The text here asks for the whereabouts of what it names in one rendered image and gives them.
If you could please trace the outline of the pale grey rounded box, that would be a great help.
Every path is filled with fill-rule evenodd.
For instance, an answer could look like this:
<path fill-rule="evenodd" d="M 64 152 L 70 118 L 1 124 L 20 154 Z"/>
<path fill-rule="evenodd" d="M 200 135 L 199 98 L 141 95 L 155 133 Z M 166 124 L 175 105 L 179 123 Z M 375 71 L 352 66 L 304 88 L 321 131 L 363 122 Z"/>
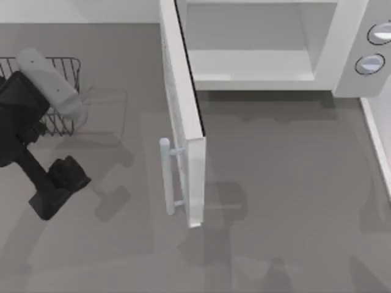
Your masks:
<path fill-rule="evenodd" d="M 16 64 L 61 116 L 78 120 L 84 113 L 77 90 L 36 49 L 20 51 L 16 56 Z"/>

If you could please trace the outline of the pale microwave door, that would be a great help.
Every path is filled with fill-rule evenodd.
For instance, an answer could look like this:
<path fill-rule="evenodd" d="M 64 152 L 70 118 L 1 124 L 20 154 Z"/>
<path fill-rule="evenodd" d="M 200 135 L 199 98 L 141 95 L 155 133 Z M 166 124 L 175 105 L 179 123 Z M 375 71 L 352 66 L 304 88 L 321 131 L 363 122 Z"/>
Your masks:
<path fill-rule="evenodd" d="M 204 220 L 206 134 L 192 76 L 180 0 L 157 0 L 164 85 L 189 228 Z"/>

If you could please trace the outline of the pale microwave oven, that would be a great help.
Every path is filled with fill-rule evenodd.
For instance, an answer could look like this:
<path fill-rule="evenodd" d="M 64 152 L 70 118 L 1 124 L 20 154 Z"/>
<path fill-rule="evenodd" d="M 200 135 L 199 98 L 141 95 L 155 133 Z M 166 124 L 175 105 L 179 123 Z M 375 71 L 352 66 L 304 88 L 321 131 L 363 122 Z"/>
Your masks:
<path fill-rule="evenodd" d="M 378 95 L 391 76 L 391 43 L 367 40 L 391 19 L 391 0 L 180 0 L 196 90 L 329 91 Z M 364 76 L 363 56 L 384 67 Z"/>

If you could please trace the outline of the grey microwave knob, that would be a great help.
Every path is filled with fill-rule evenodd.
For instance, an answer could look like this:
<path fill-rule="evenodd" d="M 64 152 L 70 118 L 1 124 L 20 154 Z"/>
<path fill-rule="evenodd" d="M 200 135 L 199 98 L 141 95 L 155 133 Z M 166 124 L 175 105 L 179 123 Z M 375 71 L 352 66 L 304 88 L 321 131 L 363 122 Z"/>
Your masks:
<path fill-rule="evenodd" d="M 374 46 L 391 43 L 391 19 L 372 25 L 367 32 L 367 40 Z"/>
<path fill-rule="evenodd" d="M 386 59 L 381 54 L 373 54 L 361 57 L 355 64 L 355 70 L 360 75 L 368 76 L 380 71 L 386 63 Z"/>

